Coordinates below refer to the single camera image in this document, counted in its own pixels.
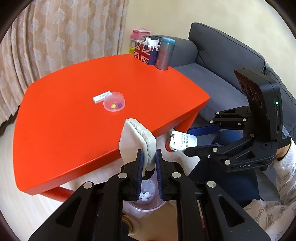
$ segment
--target hand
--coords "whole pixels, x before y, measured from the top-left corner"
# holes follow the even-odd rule
[[[290,148],[290,144],[287,146],[284,146],[282,148],[279,148],[276,152],[276,156],[275,159],[282,159],[288,152],[289,148]]]

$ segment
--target yellow container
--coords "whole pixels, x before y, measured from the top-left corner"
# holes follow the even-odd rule
[[[134,51],[135,51],[135,48],[130,47],[130,51],[129,51],[129,53],[134,53]]]

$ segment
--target red table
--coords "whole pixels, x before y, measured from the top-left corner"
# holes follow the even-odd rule
[[[109,112],[92,97],[119,91],[126,105]],[[19,190],[64,201],[59,187],[118,158],[124,121],[135,118],[155,137],[186,132],[209,96],[173,68],[162,71],[133,55],[89,60],[31,84],[17,115],[13,166]]]

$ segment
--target gray sofa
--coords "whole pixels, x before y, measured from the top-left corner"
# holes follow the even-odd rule
[[[162,37],[165,36],[151,36],[152,39]],[[262,55],[233,37],[202,23],[191,25],[189,40],[169,38],[176,41],[170,66],[190,78],[210,95],[210,100],[200,111],[197,122],[202,125],[208,123],[216,112],[248,105],[234,70],[249,68],[271,77],[280,84],[283,124],[292,139],[296,140],[296,100]],[[201,145],[209,144],[212,139],[213,137],[210,137],[209,140],[202,141]],[[257,170],[260,197],[264,200],[280,201],[276,189],[275,170],[267,170],[264,174]]]

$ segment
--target teal bottle lid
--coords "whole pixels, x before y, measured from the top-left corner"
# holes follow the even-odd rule
[[[168,43],[168,44],[175,44],[176,41],[170,38],[162,38],[161,41]]]

